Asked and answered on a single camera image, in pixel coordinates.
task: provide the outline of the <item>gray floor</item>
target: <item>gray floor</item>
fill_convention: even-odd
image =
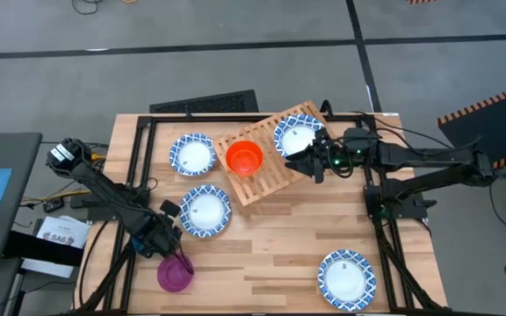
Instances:
[[[506,1],[355,4],[368,39],[506,34]],[[75,14],[69,1],[0,0],[0,52],[352,38],[339,0],[104,0],[88,17]],[[444,138],[438,116],[506,90],[506,41],[367,51],[383,111],[399,112],[407,128],[438,138]],[[371,109],[355,47],[16,59],[0,60],[0,132],[108,142],[118,112],[246,89],[256,91],[261,111],[324,98],[336,111]],[[44,166],[47,150],[40,150],[29,196],[45,196],[64,183]],[[506,218],[506,180],[494,193]],[[439,202],[430,210],[430,226],[450,307],[506,314],[506,227],[496,220],[487,190],[454,186],[426,197]],[[21,209],[18,222],[43,217],[41,209]],[[50,279],[31,274],[26,287]],[[27,295],[21,315],[62,312],[70,302],[71,287],[56,285]]]

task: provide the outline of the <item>sticker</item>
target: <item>sticker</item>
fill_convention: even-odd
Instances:
[[[52,148],[52,150],[50,150],[50,153],[52,153],[54,157],[56,157],[56,159],[59,160],[60,162],[63,162],[63,160],[65,159],[65,157],[62,154],[60,154],[59,151],[56,150],[56,148]]]
[[[62,146],[61,144],[58,144],[58,146],[56,146],[56,148],[60,151],[60,153],[62,153],[63,155],[66,156],[66,158],[68,158],[69,160],[74,160],[74,155],[72,155],[64,146]]]

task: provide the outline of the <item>wooden slatted tray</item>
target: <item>wooden slatted tray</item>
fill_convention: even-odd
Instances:
[[[286,159],[280,156],[274,147],[274,129],[282,119],[294,114],[311,115],[319,119],[324,125],[327,124],[322,114],[317,111],[314,103],[307,101],[247,126],[237,133],[231,133],[214,141],[214,151],[218,155],[221,165],[228,172],[229,181],[232,183],[235,193],[243,206],[249,205],[305,177],[301,173],[285,167]],[[238,176],[229,169],[226,163],[226,152],[232,144],[239,140],[251,140],[263,150],[263,165],[253,176]]]

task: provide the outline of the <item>red bowl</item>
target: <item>red bowl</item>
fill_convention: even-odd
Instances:
[[[251,176],[261,168],[263,151],[253,141],[240,140],[229,147],[226,163],[236,174]]]

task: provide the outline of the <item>wooden table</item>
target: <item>wooden table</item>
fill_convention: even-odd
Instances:
[[[391,125],[401,125],[398,116],[377,115]],[[126,181],[137,118],[136,114],[120,114],[116,118],[105,165],[105,173],[114,182]],[[156,270],[162,257],[138,256],[128,312],[339,312],[320,295],[316,283],[317,266],[322,258],[339,248],[359,252],[374,268],[377,292],[365,312],[387,312],[378,245],[373,225],[366,216],[362,194],[365,185],[362,169],[357,169],[346,180],[326,172],[322,184],[314,184],[313,179],[306,178],[243,207],[233,197],[232,186],[218,162],[202,177],[181,176],[170,166],[168,152],[182,134],[201,132],[217,139],[248,124],[158,125],[150,166],[150,176],[158,180],[158,185],[151,192],[150,207],[158,210],[165,198],[178,203],[190,189],[211,183],[230,196],[232,219],[225,231],[212,239],[202,240],[184,231],[183,248],[196,274],[189,287],[180,293],[168,293],[159,286]],[[337,134],[350,126],[353,124],[329,123]],[[392,134],[383,133],[383,136],[384,141],[400,143]],[[142,136],[137,170],[141,170],[147,137],[146,131]],[[412,176],[412,169],[391,174],[400,179]],[[136,174],[135,183],[139,183],[139,179],[140,175]],[[435,301],[445,305],[428,232],[412,219],[399,220],[398,224],[409,270]],[[97,223],[90,230],[88,245],[101,225]],[[116,228],[116,223],[105,228],[91,254],[83,284],[85,300],[109,269]],[[397,302],[403,305],[399,275],[393,266],[392,271]],[[121,271],[113,307],[119,306],[123,278],[124,271]]]

